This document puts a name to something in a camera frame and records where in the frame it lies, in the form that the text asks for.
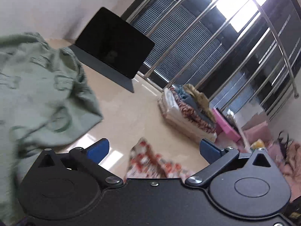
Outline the green patterned garment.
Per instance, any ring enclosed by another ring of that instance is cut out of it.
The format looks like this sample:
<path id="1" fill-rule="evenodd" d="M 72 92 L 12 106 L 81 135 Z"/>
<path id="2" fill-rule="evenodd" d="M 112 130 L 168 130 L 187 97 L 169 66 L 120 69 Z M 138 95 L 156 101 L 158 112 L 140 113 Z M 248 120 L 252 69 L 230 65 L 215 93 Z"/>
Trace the green patterned garment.
<path id="1" fill-rule="evenodd" d="M 1 37 L 1 221 L 22 218 L 16 190 L 45 148 L 75 142 L 103 120 L 84 68 L 37 33 Z"/>

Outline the pink cushion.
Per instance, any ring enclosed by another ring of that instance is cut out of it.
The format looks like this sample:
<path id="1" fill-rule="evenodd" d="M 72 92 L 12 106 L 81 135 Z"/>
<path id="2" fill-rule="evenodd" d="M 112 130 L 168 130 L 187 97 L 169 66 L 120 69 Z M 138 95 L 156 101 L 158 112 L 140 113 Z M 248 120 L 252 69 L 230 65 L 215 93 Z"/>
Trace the pink cushion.
<path id="1" fill-rule="evenodd" d="M 273 139 L 267 121 L 255 125 L 254 127 L 243 131 L 243 133 L 250 144 L 256 142 L 258 139 L 261 139 L 263 142 L 268 142 Z"/>

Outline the stack of folded clothes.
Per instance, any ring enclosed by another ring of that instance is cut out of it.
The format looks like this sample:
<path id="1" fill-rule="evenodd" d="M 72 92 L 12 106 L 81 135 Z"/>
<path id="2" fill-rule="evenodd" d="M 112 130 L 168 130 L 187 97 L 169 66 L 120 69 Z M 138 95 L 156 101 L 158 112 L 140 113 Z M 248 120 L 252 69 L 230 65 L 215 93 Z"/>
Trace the stack of folded clothes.
<path id="1" fill-rule="evenodd" d="M 216 119 L 209 100 L 193 85 L 165 88 L 158 106 L 166 122 L 194 142 L 216 141 Z"/>

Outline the red floral white dress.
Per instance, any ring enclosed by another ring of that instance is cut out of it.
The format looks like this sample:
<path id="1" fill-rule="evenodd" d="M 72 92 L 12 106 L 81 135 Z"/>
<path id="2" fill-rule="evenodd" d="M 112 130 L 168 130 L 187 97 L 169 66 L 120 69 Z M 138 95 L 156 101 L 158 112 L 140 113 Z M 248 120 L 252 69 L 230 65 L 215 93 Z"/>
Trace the red floral white dress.
<path id="1" fill-rule="evenodd" d="M 155 153 L 151 144 L 142 137 L 130 150 L 125 180 L 180 178 L 184 181 L 192 174 L 193 171 L 185 169 L 180 163 Z"/>

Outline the yellow white plush toy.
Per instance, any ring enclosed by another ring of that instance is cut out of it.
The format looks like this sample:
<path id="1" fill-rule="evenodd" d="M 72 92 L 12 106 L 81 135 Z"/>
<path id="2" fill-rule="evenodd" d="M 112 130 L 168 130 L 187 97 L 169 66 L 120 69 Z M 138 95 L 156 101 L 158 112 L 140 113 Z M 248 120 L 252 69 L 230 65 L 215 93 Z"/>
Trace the yellow white plush toy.
<path id="1" fill-rule="evenodd" d="M 265 147 L 265 142 L 261 139 L 258 139 L 257 141 L 253 142 L 251 145 L 252 150 L 256 150 L 258 148 L 264 148 Z"/>

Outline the steel window railing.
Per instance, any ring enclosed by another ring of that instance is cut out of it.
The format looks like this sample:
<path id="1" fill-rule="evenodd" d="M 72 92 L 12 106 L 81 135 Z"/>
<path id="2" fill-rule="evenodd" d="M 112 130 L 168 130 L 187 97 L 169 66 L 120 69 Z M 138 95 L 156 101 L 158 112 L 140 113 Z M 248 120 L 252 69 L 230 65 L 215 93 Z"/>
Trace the steel window railing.
<path id="1" fill-rule="evenodd" d="M 138 73 L 160 91 L 191 84 L 235 112 L 300 96 L 298 0 L 135 0 L 122 18 L 154 41 Z"/>

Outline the pink quilted jacket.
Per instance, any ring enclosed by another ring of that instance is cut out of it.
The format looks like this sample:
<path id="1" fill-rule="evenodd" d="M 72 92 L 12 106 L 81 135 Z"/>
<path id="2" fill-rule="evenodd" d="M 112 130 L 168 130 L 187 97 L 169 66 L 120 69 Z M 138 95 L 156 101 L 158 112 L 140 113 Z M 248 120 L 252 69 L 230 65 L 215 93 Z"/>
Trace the pink quilted jacket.
<path id="1" fill-rule="evenodd" d="M 278 142 L 266 144 L 269 156 L 273 159 L 291 189 L 290 202 L 300 197 L 300 143 L 293 141 L 283 157 Z"/>

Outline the pink box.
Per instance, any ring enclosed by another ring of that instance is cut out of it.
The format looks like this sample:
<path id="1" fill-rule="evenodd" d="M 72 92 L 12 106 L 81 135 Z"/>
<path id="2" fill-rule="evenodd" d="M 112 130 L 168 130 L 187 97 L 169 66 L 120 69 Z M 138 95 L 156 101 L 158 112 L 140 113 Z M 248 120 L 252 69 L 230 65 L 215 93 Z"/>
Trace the pink box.
<path id="1" fill-rule="evenodd" d="M 224 134 L 232 141 L 237 142 L 241 139 L 235 124 L 231 123 L 219 109 L 212 109 L 216 120 L 217 134 L 224 132 Z"/>

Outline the black tablet with cover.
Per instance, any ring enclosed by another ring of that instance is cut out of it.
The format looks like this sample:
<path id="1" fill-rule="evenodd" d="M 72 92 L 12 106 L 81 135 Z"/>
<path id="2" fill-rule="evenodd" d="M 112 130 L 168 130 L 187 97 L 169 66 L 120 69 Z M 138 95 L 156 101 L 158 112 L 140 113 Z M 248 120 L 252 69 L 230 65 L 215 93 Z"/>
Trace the black tablet with cover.
<path id="1" fill-rule="evenodd" d="M 133 93 L 132 79 L 154 46 L 150 38 L 102 7 L 69 48 L 83 64 Z"/>

